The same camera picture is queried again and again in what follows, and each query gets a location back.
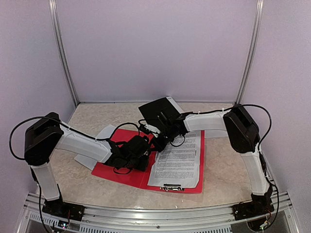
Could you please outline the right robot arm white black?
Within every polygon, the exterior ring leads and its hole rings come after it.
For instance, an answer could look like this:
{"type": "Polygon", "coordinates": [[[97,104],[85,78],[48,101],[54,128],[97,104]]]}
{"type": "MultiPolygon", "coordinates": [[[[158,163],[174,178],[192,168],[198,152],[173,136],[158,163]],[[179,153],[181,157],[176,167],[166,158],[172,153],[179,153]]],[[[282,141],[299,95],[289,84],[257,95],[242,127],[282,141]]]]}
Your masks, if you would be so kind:
{"type": "Polygon", "coordinates": [[[161,111],[150,123],[159,130],[153,139],[153,145],[159,152],[179,135],[195,131],[226,131],[232,149],[241,155],[250,178],[252,201],[248,205],[249,212],[258,216],[270,205],[273,188],[268,182],[266,163],[260,150],[259,127],[243,105],[206,113],[168,115],[161,111]]]}

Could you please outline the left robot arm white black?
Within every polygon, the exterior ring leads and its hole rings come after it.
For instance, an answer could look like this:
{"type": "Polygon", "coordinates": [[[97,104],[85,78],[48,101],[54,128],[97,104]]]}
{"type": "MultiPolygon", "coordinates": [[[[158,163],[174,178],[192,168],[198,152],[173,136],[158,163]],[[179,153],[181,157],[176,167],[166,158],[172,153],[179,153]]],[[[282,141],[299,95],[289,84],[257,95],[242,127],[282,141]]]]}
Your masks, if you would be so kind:
{"type": "Polygon", "coordinates": [[[39,118],[26,130],[24,158],[56,215],[65,215],[68,205],[60,199],[61,192],[50,164],[55,150],[68,151],[115,169],[145,171],[150,154],[149,138],[137,132],[128,140],[117,141],[113,136],[118,130],[108,125],[96,137],[90,136],[62,122],[55,112],[39,118]]]}

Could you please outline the red clip file folder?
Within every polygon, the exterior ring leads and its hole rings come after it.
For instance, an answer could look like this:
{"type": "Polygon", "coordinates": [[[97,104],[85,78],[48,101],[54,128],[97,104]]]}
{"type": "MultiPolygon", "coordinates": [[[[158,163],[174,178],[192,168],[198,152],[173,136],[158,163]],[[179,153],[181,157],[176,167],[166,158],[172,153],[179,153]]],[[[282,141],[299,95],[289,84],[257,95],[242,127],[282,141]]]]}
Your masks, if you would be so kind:
{"type": "MultiPolygon", "coordinates": [[[[205,155],[205,132],[201,132],[201,156],[200,156],[200,176],[199,183],[195,188],[185,188],[182,192],[175,193],[186,193],[186,194],[199,194],[203,190],[203,176],[204,176],[204,155],[205,155]]],[[[110,180],[113,182],[137,187],[145,190],[162,191],[159,187],[149,186],[148,180],[151,173],[152,165],[155,163],[156,151],[153,151],[149,156],[149,163],[146,171],[139,171],[136,169],[128,170],[121,168],[115,170],[113,167],[106,166],[102,163],[97,163],[92,170],[92,175],[110,180]]]]}

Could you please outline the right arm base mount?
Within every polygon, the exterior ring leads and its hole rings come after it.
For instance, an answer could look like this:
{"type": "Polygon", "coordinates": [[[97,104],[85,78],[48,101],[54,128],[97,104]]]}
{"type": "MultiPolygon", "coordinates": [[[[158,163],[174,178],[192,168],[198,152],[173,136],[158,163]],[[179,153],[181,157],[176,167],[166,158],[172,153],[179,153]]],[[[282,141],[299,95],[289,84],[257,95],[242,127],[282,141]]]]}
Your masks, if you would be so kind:
{"type": "Polygon", "coordinates": [[[257,217],[273,212],[274,206],[271,201],[263,204],[259,201],[240,202],[232,206],[235,220],[257,217]]]}

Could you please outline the metal folder clip bottom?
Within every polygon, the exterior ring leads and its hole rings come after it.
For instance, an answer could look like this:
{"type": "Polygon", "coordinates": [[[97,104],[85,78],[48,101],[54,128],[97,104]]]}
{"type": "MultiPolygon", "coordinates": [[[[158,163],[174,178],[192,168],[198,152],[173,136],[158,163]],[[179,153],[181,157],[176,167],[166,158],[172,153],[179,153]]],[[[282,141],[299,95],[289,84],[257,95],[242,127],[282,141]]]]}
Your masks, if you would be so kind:
{"type": "Polygon", "coordinates": [[[185,189],[180,185],[180,184],[164,184],[163,186],[160,187],[160,190],[169,192],[182,192],[185,189]]]}

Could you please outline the printed paper sheet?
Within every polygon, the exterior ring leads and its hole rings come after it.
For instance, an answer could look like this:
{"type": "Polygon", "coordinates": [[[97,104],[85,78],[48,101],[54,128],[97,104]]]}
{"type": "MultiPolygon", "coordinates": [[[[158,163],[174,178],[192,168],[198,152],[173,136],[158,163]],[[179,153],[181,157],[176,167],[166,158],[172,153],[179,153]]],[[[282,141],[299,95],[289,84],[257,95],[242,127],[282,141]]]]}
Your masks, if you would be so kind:
{"type": "Polygon", "coordinates": [[[149,186],[195,188],[199,183],[201,132],[179,136],[155,155],[149,186]]]}

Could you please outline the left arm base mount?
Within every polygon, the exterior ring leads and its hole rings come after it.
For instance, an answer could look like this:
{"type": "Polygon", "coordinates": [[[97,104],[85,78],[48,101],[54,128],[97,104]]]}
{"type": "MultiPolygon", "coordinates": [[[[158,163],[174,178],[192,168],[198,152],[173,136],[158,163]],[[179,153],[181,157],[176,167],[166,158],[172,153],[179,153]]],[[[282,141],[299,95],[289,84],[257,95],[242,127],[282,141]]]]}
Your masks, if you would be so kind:
{"type": "Polygon", "coordinates": [[[45,200],[42,207],[42,212],[46,214],[76,221],[82,221],[84,211],[85,206],[64,202],[62,199],[45,200]]]}

